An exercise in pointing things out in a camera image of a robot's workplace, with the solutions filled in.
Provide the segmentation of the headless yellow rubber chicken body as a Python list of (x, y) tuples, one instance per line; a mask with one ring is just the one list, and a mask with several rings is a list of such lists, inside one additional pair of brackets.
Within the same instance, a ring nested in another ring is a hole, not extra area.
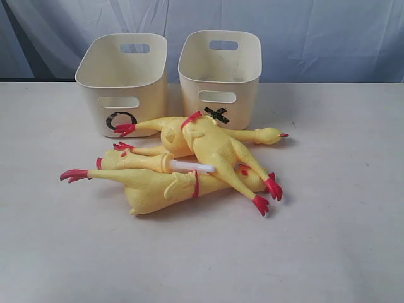
[(197, 111), (182, 123), (181, 131), (198, 161), (213, 166), (215, 171), (212, 175), (249, 198), (262, 216), (270, 211), (269, 201), (257, 195), (239, 179), (234, 170), (236, 163), (242, 162), (250, 166), (269, 189), (272, 198), (278, 201), (282, 199), (282, 188), (267, 174), (249, 149), (226, 133), (212, 117)]

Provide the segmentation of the yellow rubber chicken front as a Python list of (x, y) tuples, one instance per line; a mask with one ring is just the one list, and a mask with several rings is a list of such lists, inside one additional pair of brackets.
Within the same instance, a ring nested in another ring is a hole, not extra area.
[(197, 171), (162, 173), (149, 169), (79, 170), (61, 174), (60, 180), (108, 179), (124, 184), (130, 214), (145, 215), (192, 198), (230, 187), (224, 181)]

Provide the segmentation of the yellow rubber chicken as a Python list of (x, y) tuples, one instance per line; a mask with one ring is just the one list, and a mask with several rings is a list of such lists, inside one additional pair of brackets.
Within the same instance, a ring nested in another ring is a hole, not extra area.
[(61, 174), (60, 180), (108, 179), (124, 184), (130, 214), (145, 215), (192, 198), (230, 187), (224, 181), (197, 171), (162, 173), (149, 169), (79, 170)]
[[(190, 156), (193, 153), (189, 149), (186, 140), (181, 132), (181, 124), (186, 120), (185, 117), (163, 117), (150, 121), (140, 122), (137, 124), (120, 124), (116, 126), (115, 133), (121, 136), (127, 136), (138, 130), (156, 130), (160, 131), (160, 139), (162, 144), (152, 148), (138, 148), (123, 142), (114, 145), (117, 151), (129, 150), (131, 153), (155, 156), (162, 153), (170, 153), (175, 158)], [(282, 138), (286, 138), (288, 134), (281, 132), (275, 128), (264, 128), (252, 130), (234, 130), (223, 129), (231, 137), (241, 142), (254, 142), (266, 145), (272, 145), (279, 142)]]

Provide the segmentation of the chicken head with white tube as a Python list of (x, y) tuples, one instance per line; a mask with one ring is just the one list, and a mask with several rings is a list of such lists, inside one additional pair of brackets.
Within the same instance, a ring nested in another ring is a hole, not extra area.
[(174, 171), (193, 171), (213, 173), (215, 167), (194, 162), (183, 162), (173, 158), (168, 153), (155, 156), (144, 156), (124, 151), (109, 150), (103, 157), (96, 161), (98, 169), (121, 170), (121, 169), (149, 169), (160, 173), (172, 173)]

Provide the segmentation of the yellow rubber chicken rear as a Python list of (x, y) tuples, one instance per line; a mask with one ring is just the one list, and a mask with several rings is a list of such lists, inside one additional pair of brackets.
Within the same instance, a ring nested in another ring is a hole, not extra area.
[[(137, 124), (120, 124), (116, 126), (115, 133), (121, 136), (127, 136), (138, 130), (156, 130), (160, 131), (160, 139), (162, 144), (152, 148), (138, 148), (123, 142), (114, 145), (117, 151), (129, 150), (131, 153), (155, 156), (162, 153), (170, 153), (175, 158), (190, 156), (193, 153), (189, 149), (186, 140), (181, 132), (181, 124), (186, 120), (185, 117), (163, 117), (150, 121), (140, 122)], [(264, 128), (252, 130), (234, 130), (223, 129), (231, 137), (241, 142), (254, 142), (266, 145), (272, 145), (279, 142), (282, 138), (286, 138), (288, 134), (281, 132), (275, 128)]]

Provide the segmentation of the cream bin marked X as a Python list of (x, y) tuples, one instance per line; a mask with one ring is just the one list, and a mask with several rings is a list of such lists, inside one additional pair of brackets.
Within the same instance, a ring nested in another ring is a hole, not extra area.
[(200, 111), (221, 127), (246, 129), (262, 72), (260, 39), (249, 32), (190, 34), (178, 63), (184, 113)]

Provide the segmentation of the cream bin marked O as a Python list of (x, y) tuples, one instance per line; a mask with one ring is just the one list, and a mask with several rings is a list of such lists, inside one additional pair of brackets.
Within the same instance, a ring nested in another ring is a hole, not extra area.
[(75, 80), (100, 134), (116, 138), (120, 124), (167, 115), (167, 50), (154, 33), (108, 34), (90, 44)]

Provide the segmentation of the blue backdrop cloth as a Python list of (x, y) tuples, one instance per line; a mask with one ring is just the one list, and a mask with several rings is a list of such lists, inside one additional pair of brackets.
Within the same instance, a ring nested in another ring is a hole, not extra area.
[(103, 37), (155, 34), (167, 72), (207, 80), (402, 83), (402, 1), (2, 1), (1, 78), (71, 80)]

